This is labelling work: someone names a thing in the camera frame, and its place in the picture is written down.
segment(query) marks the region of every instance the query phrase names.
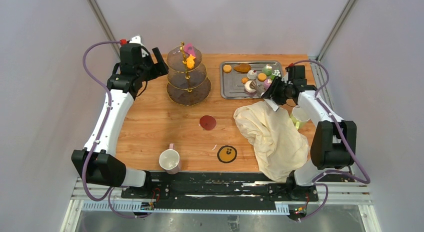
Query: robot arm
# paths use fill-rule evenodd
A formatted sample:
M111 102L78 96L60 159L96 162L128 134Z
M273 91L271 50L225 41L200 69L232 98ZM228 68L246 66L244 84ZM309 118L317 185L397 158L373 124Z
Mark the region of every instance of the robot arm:
M84 145L83 150L73 151L71 159L82 177L84 161L89 153L88 148L95 142L97 146L87 166L87 183L113 187L145 187L151 181L149 172L128 168L117 160L115 158L117 140L125 116L143 86L142 82L168 74L168 66L158 48L153 49L157 63L153 62L150 53L143 46L140 36L133 37L129 42L123 41L119 52L121 62L117 65L120 67L120 73L117 74L116 71L113 71L107 81L112 104L101 138L96 140L95 136L109 108L107 95L93 133Z
M353 152L355 152L356 146L357 127L353 121L343 120L327 104L322 105L318 102L317 98L320 96L315 95L317 88L314 85L307 85L304 66L289 66L286 71L287 73L282 79L273 80L268 90L262 94L262 98L275 111L278 105L285 104L287 99L293 99L309 114L316 126L310 148L311 159L287 178L288 181L294 180L292 182L295 185L311 186L314 183L313 179L323 170L341 169L354 163L346 147L340 141L334 121L323 106L326 106L336 118Z

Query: gray floor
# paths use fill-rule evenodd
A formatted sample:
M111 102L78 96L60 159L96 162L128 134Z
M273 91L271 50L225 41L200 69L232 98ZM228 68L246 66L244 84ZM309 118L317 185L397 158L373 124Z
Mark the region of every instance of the gray floor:
M317 205L310 204L314 211ZM298 224L285 215L229 215L153 213L147 218L125 219L112 212L83 211L78 232L106 231L365 231L355 205L326 205L313 217Z

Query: metal tray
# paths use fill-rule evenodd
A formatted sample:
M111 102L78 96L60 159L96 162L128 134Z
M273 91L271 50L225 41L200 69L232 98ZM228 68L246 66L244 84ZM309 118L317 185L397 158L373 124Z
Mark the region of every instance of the metal tray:
M242 78L247 76L247 73L239 73L234 69L229 73L225 73L223 70L224 65L231 65L231 67L235 67L240 63L249 63L252 69L254 70L262 70L262 68L269 64L272 68L280 70L281 74L283 74L283 68L281 64L277 61L226 61L222 62L219 66L219 77L221 83L221 96L225 99L244 99L244 98L260 98L258 96L249 96L245 93L245 86L242 83Z

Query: white wall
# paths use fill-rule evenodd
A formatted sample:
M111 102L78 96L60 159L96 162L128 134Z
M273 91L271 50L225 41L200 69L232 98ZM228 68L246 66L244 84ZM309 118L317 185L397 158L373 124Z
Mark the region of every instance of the white wall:
M325 57L383 231L424 226L424 0L358 0Z
M104 99L82 67L106 38L86 0L0 0L1 231L58 231L82 148ZM116 57L95 49L89 67L105 80Z
M141 34L162 53L317 55L347 0L97 0L117 39Z

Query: wooden table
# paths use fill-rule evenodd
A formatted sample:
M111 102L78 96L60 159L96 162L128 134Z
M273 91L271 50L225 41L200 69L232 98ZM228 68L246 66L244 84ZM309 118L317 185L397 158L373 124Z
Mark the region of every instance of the wooden table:
M135 169L161 170L159 155L168 149L170 143L174 143L180 153L183 170L258 172L253 146L240 134L233 114L237 108L260 99L224 99L220 91L219 66L223 61L277 60L284 68L307 58L306 55L202 54L212 83L208 98L195 106L182 106L169 99L166 76L150 81L125 118L116 157ZM305 65L308 84L315 84L310 66ZM292 110L290 106L283 107L289 113ZM199 119L203 115L211 115L217 120L215 129L206 131L199 126ZM299 132L308 138L311 145L315 134L312 122ZM218 161L216 154L224 145L237 149L234 162L225 164Z

